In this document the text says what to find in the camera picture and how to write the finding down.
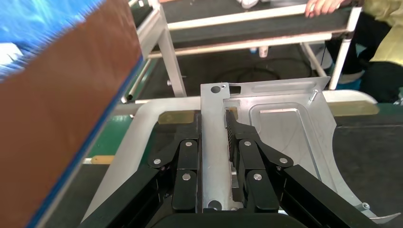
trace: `hole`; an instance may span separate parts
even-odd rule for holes
[[[218,86],[213,86],[212,88],[211,88],[211,91],[213,92],[213,93],[218,93],[219,91],[220,91],[221,89],[218,87]]]
[[[230,94],[240,94],[240,86],[230,86]]]
[[[213,208],[214,210],[221,210],[222,206],[220,204],[220,202],[216,201],[216,200],[212,200],[210,201],[210,203],[207,206],[208,208]]]

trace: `person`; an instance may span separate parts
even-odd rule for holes
[[[340,4],[349,2],[309,0],[305,16],[332,13]],[[398,100],[399,88],[403,87],[403,0],[364,0],[363,8],[340,80],[361,78],[360,91],[380,103],[392,103]],[[333,61],[337,59],[341,42],[341,39],[326,42]],[[356,44],[366,48],[359,56]]]

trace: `black pants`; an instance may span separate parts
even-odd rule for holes
[[[361,13],[355,33],[342,69],[343,74],[354,74],[365,70],[360,91],[369,94],[378,102],[391,103],[398,100],[399,88],[403,87],[403,67],[391,62],[371,62],[382,40],[391,27],[376,21],[372,16]],[[326,47],[334,62],[342,40],[333,39],[326,42]],[[355,45],[366,49],[357,57]]]

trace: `white shoe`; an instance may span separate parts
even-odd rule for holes
[[[242,5],[242,8],[246,10],[256,6],[256,4],[259,2],[259,0],[237,0],[237,1]]]

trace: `sheet metal part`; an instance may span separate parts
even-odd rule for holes
[[[333,156],[334,118],[322,94],[329,77],[303,78],[240,86],[225,100],[238,110],[238,122],[256,127],[261,140],[293,159],[352,205],[361,204],[341,176]],[[370,210],[367,217],[376,217]]]
[[[211,208],[209,204],[217,202],[222,210],[233,207],[230,205],[231,170],[223,102],[229,97],[228,83],[201,85],[204,208]]]
[[[229,99],[223,101],[226,108],[237,109],[238,122],[255,126],[264,143],[291,157],[295,164],[300,164],[355,206],[361,204],[362,201],[346,185],[333,157],[332,139],[336,123],[326,101],[337,102],[340,101],[341,97],[344,97],[343,101],[368,100],[373,103],[375,101],[359,92],[322,92],[328,80],[328,77],[319,77],[243,84],[222,83],[218,85],[225,85],[226,89],[229,88],[228,86],[241,87],[240,94],[232,94]],[[309,98],[315,89],[318,90],[318,94],[314,101],[310,101]],[[140,161],[151,130],[161,113],[165,111],[200,110],[201,108],[200,97],[154,99],[145,100],[142,103],[144,106],[138,110],[134,122],[122,141],[121,148],[119,148],[121,152],[116,154],[121,159],[112,163],[111,167],[114,171],[108,170],[109,174],[107,173],[98,191],[105,191],[108,188],[107,191],[113,192],[113,189],[120,186],[116,187],[116,178],[119,179],[118,182],[121,182],[124,179],[123,176],[127,178],[137,170],[137,162],[130,165],[130,169],[122,166],[122,162],[124,160]],[[220,119],[217,119],[219,124],[222,122],[222,126],[225,125],[224,118],[223,114]],[[227,142],[226,131],[224,137],[224,142]],[[225,185],[227,183],[228,188],[221,188],[220,190],[221,193],[230,196],[231,170],[229,162],[228,182],[225,182]],[[100,196],[94,197],[94,200],[101,200]],[[377,217],[370,210],[363,213],[378,224],[383,224],[399,215],[398,213]]]

